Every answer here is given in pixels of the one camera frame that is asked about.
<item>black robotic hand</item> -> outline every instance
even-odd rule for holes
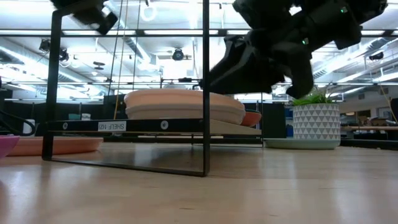
[[[74,4],[81,3],[81,0],[51,0],[57,9],[70,7]],[[102,9],[104,2],[107,0],[90,0],[86,2],[84,9],[73,14],[74,18],[79,20],[84,25],[92,26],[100,34],[105,35],[108,33],[112,26],[118,21],[118,17],[110,12],[104,15]]]
[[[290,15],[292,6],[302,10]],[[292,79],[287,94],[301,98],[313,88],[311,53],[334,41],[339,49],[361,41],[360,24],[382,14],[386,0],[235,0],[234,9],[252,28],[224,38],[226,52],[210,76],[220,94],[272,92]]]

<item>pink dish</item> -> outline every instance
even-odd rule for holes
[[[55,137],[53,155],[76,154],[96,151],[103,138]],[[41,156],[43,137],[21,138],[8,156]]]
[[[124,97],[129,119],[202,118],[203,93],[195,90],[139,90]],[[241,124],[244,105],[228,96],[210,93],[210,118]]]
[[[19,136],[0,136],[0,159],[6,157],[17,145]]]

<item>white planter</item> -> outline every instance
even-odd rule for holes
[[[295,106],[293,123],[295,139],[340,140],[340,110],[337,104]]]

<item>terracotta plant saucer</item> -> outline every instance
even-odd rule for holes
[[[260,111],[246,110],[246,115],[241,123],[242,126],[253,127],[258,124],[261,120]]]
[[[103,138],[55,137],[53,155],[76,154],[96,151]],[[20,138],[8,156],[41,156],[43,137]]]

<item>shelf label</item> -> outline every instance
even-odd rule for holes
[[[98,122],[98,131],[126,131],[126,121]]]

